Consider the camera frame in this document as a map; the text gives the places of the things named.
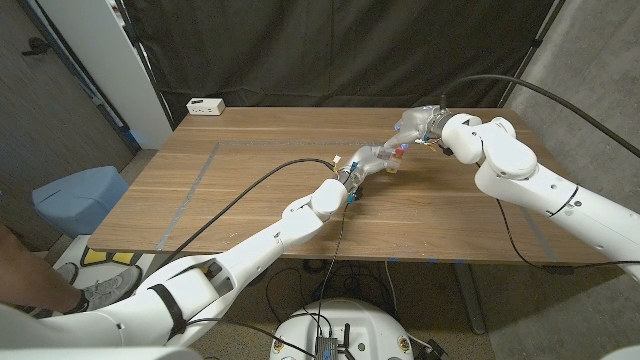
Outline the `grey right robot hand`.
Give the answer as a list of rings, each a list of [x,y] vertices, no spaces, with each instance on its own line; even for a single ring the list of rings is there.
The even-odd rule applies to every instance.
[[[397,133],[384,143],[386,148],[412,144],[416,140],[428,142],[440,139],[446,123],[453,117],[448,109],[428,105],[408,109],[395,124]]]

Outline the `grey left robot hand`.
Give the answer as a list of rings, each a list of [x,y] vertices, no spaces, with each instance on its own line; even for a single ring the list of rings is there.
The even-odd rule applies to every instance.
[[[381,170],[397,171],[400,161],[395,150],[382,146],[363,146],[338,170],[338,180],[348,193],[354,192],[368,175]]]

